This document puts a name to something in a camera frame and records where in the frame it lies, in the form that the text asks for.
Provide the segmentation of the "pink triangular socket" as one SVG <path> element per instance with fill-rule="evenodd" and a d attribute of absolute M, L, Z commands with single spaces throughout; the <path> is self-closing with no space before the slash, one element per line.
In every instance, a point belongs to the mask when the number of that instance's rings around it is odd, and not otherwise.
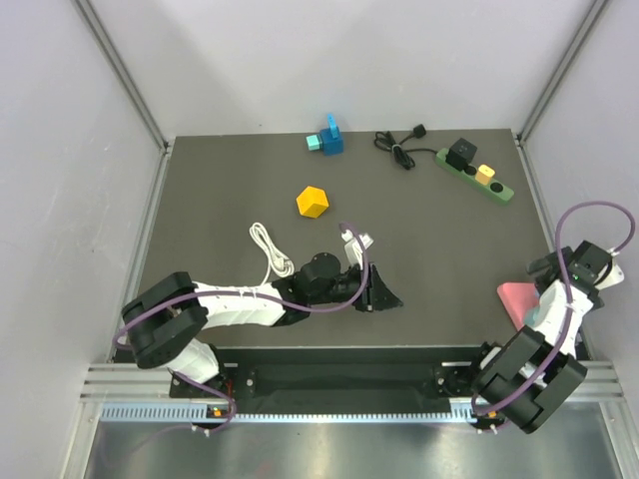
<path fill-rule="evenodd" d="M 497 294 L 516 329 L 524 325 L 529 310 L 538 306 L 539 293 L 532 282 L 506 282 Z"/>

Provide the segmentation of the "yellow cube plug adapter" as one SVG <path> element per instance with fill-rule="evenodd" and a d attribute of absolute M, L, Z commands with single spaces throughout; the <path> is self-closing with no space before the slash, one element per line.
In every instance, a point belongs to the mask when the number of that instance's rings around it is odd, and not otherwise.
<path fill-rule="evenodd" d="M 296 204 L 302 217 L 319 218 L 329 207 L 326 192 L 323 189 L 307 186 L 296 198 Z"/>

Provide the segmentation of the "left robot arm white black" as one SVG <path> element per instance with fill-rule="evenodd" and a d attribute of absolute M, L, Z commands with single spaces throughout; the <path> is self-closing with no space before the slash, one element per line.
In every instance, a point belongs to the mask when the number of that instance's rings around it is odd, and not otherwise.
<path fill-rule="evenodd" d="M 198 340 L 204 329 L 289 326 L 321 309 L 375 312 L 401 305 L 373 263 L 343 269 L 336 256 L 321 252 L 293 274 L 253 287 L 221 288 L 175 272 L 125 305 L 122 317 L 139 368 L 166 367 L 212 396 L 226 386 L 227 373 L 215 348 Z"/>

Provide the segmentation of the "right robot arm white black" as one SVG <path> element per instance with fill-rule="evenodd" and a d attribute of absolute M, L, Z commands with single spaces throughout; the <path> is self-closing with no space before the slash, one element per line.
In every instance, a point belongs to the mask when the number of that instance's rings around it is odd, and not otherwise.
<path fill-rule="evenodd" d="M 483 343 L 465 379 L 478 430 L 511 423 L 536 431 L 586 378 L 577 360 L 583 317 L 600 309 L 600 291 L 623 281 L 614 251 L 585 240 L 531 262 L 533 283 L 505 283 L 498 293 L 520 326 L 503 346 Z"/>

